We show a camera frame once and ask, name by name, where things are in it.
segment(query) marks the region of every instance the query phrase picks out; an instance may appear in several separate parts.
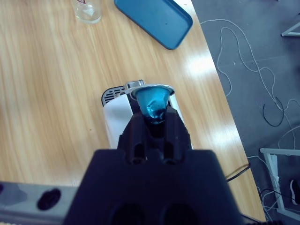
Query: metal stand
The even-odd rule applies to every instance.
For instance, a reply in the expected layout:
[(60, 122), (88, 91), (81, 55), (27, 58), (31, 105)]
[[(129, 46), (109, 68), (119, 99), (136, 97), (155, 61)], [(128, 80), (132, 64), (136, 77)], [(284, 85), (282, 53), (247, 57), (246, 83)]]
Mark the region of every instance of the metal stand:
[(294, 37), (300, 37), (300, 32), (292, 32), (297, 27), (300, 27), (300, 22), (292, 26), (291, 28), (287, 29), (285, 32), (281, 34), (281, 36), (294, 36)]
[[(266, 163), (270, 169), (270, 177), (273, 185), (273, 190), (281, 193), (278, 182), (278, 164), (276, 155), (289, 155), (289, 156), (300, 156), (300, 150), (291, 149), (265, 149), (261, 148), (260, 152), (263, 154)], [(300, 215), (285, 209), (282, 196), (278, 193), (274, 193), (277, 199), (278, 213), (286, 215), (287, 217), (300, 221)]]

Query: clear drinking glass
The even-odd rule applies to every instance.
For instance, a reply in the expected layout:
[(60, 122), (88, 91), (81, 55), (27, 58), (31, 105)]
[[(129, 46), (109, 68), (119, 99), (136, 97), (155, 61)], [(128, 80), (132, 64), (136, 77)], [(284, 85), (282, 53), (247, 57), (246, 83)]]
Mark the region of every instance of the clear drinking glass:
[(71, 0), (76, 17), (84, 23), (97, 23), (102, 16), (101, 0)]

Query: wooden table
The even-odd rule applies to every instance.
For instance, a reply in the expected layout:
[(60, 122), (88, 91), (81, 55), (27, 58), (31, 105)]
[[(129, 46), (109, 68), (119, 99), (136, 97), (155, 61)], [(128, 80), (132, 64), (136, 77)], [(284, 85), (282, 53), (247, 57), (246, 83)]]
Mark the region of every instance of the wooden table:
[[(193, 147), (214, 150), (225, 175), (248, 163), (193, 5), (177, 2), (194, 24), (170, 51), (113, 0), (96, 25), (68, 0), (1, 0), (0, 180), (79, 185), (109, 147), (102, 93), (138, 79), (176, 89)], [(251, 171), (230, 187), (242, 213), (265, 219)]]

